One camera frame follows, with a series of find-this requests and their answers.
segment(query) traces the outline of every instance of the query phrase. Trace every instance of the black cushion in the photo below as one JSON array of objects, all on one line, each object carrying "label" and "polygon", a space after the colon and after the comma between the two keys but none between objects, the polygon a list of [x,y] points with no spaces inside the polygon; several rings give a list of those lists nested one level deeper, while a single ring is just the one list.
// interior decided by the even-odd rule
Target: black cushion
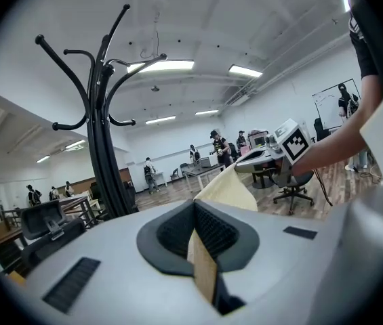
[{"label": "black cushion", "polygon": [[294,179],[291,180],[291,186],[303,186],[307,184],[313,177],[313,171],[309,171],[306,173],[303,173],[302,175],[295,176]]}]

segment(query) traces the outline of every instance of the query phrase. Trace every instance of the wooden floor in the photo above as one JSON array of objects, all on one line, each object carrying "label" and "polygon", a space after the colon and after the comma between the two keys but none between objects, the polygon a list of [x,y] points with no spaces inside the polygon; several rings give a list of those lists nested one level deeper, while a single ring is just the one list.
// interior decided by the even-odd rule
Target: wooden floor
[{"label": "wooden floor", "polygon": [[[346,171],[344,166],[346,162],[339,162],[329,167],[319,169],[321,179],[327,189],[330,201],[335,204],[347,202],[355,198],[356,195],[363,192],[369,187],[375,186],[371,177],[361,177],[361,175],[354,172]],[[214,171],[214,174],[209,175],[209,180],[213,179],[219,171]],[[374,167],[374,173],[380,175],[377,167]],[[270,213],[275,215],[287,215],[290,206],[290,198],[284,198],[278,201],[277,204],[273,203],[275,196],[281,195],[277,186],[267,189],[255,189],[251,186],[253,178],[251,174],[239,174],[242,182],[247,186],[247,189],[253,194],[258,203],[259,212]],[[202,177],[203,186],[207,185],[206,177]],[[136,202],[138,208],[143,211],[151,207],[167,204],[177,200],[185,200],[187,198],[194,198],[200,191],[199,184],[196,177],[190,178],[190,184],[194,190],[192,193],[188,190],[185,179],[168,183],[168,186],[160,186],[160,192],[155,192],[150,195],[148,191],[136,195]],[[314,176],[310,182],[306,184],[307,196],[313,198],[315,204],[311,207],[310,201],[301,198],[294,199],[294,216],[321,219],[324,220],[331,206],[326,202],[322,193],[321,186],[318,179]]]}]

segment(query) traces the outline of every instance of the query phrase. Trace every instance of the beige fabric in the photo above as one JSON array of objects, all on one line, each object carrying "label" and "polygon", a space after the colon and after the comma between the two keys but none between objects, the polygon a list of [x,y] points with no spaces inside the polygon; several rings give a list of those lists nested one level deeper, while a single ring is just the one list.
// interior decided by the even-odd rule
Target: beige fabric
[{"label": "beige fabric", "polygon": [[235,165],[232,164],[217,175],[194,199],[212,200],[257,212],[256,199],[239,179]]},{"label": "beige fabric", "polygon": [[[230,206],[258,211],[253,195],[244,186],[232,164],[215,177],[196,197],[195,200],[212,200]],[[188,261],[194,264],[194,281],[208,302],[212,302],[216,285],[217,264],[211,258],[199,235],[193,231],[188,243]]]}]

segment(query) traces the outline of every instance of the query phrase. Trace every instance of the ceiling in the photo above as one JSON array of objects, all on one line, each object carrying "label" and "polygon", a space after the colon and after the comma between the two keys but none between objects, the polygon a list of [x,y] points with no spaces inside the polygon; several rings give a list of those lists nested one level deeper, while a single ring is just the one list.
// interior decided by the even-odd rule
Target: ceiling
[{"label": "ceiling", "polygon": [[[107,58],[139,62],[153,51],[154,0],[33,0],[21,13],[29,18],[30,32],[43,33],[51,46],[86,49],[96,54],[125,3],[125,14],[108,50]],[[176,115],[195,118],[201,110],[222,109],[226,101],[249,80],[229,74],[232,64],[264,73],[259,86],[277,77],[299,60],[347,33],[342,0],[163,0],[157,8],[156,53],[170,59],[194,60],[192,70],[145,72],[127,81],[115,95],[110,113],[119,120],[134,118],[139,125],[153,118]],[[88,60],[63,56],[86,82]],[[30,54],[24,54],[26,61]],[[31,60],[30,67],[58,90],[69,80],[46,56]],[[115,66],[113,86],[125,67]],[[158,92],[150,88],[156,85]],[[70,93],[79,100],[76,91]]]},{"label": "ceiling", "polygon": [[35,163],[80,139],[74,133],[54,131],[49,123],[0,98],[0,155]]}]

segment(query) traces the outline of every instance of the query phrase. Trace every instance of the black coat rack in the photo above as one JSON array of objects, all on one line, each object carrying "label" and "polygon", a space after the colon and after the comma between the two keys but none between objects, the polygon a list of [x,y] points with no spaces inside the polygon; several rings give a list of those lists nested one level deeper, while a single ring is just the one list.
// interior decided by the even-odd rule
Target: black coat rack
[{"label": "black coat rack", "polygon": [[106,210],[110,218],[117,218],[137,211],[132,209],[129,198],[127,197],[125,188],[123,187],[119,168],[116,162],[116,156],[113,150],[113,143],[111,141],[110,124],[118,127],[126,125],[135,125],[135,120],[130,121],[116,121],[110,114],[109,108],[111,100],[118,90],[118,88],[126,82],[129,78],[139,73],[141,70],[148,68],[156,62],[167,59],[163,53],[156,58],[149,61],[138,62],[143,63],[139,68],[127,73],[121,77],[111,88],[108,95],[106,93],[108,81],[113,75],[115,68],[113,63],[118,63],[124,66],[130,66],[132,63],[127,63],[119,59],[105,60],[108,46],[111,39],[122,20],[125,12],[130,9],[128,4],[123,6],[119,17],[117,17],[113,27],[108,35],[102,38],[101,46],[99,48],[96,60],[93,55],[88,51],[79,49],[65,49],[63,53],[66,54],[83,54],[90,60],[89,80],[87,83],[87,91],[81,84],[77,75],[64,63],[64,61],[57,55],[57,53],[48,45],[43,35],[38,35],[35,39],[36,44],[40,45],[43,50],[50,56],[50,58],[63,70],[64,73],[77,87],[78,92],[83,100],[85,114],[83,118],[75,125],[64,125],[55,122],[52,127],[53,130],[75,130],[87,125],[87,142],[89,144],[90,158],[92,160],[92,167],[94,168],[95,178],[98,183],[101,197],[105,203]]}]

